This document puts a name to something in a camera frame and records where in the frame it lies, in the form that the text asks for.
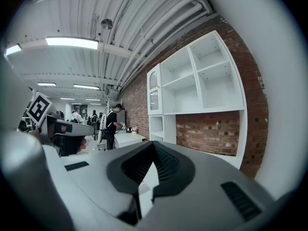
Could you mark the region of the person's left hand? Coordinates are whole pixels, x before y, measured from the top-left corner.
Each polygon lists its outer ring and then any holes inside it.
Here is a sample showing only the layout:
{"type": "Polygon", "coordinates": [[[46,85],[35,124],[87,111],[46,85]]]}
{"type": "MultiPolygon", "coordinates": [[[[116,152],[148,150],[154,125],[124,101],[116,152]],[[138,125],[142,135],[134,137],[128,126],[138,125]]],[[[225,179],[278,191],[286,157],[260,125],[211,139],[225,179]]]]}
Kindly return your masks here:
{"type": "Polygon", "coordinates": [[[81,144],[79,146],[79,149],[77,151],[78,154],[85,152],[85,150],[86,150],[86,143],[87,143],[87,140],[85,138],[83,138],[82,141],[81,141],[81,144]]]}

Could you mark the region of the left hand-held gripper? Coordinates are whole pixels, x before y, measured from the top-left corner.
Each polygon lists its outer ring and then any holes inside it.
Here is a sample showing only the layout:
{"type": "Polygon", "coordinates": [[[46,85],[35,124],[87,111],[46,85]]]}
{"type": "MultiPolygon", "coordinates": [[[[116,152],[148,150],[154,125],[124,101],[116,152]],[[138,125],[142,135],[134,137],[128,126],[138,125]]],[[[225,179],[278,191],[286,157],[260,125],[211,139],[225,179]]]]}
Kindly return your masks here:
{"type": "Polygon", "coordinates": [[[77,154],[82,139],[94,134],[93,126],[65,121],[63,112],[56,110],[41,93],[33,97],[26,113],[34,126],[25,133],[34,136],[42,145],[54,147],[59,156],[77,154]]]}

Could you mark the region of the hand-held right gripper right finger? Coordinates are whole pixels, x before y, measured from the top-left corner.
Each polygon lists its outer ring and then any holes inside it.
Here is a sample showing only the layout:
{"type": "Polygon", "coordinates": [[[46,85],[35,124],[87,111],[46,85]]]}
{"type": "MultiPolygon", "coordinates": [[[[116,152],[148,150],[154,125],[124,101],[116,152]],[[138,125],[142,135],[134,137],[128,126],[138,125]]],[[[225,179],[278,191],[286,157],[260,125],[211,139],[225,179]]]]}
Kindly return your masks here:
{"type": "Polygon", "coordinates": [[[158,197],[141,220],[143,231],[247,231],[245,220],[222,185],[234,182],[261,213],[274,203],[273,197],[256,181],[213,154],[164,142],[163,145],[192,160],[195,176],[179,194],[158,197]]]}

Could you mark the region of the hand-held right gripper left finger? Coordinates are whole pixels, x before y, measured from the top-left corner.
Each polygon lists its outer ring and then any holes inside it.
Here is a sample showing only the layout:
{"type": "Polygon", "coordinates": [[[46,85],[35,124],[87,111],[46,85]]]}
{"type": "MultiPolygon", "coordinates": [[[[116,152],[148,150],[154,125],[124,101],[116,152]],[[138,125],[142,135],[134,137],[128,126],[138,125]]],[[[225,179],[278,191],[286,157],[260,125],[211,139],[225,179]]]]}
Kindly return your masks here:
{"type": "Polygon", "coordinates": [[[132,151],[133,144],[111,151],[59,157],[44,145],[52,181],[75,226],[106,226],[127,211],[132,196],[118,192],[107,177],[107,165],[132,151]]]}

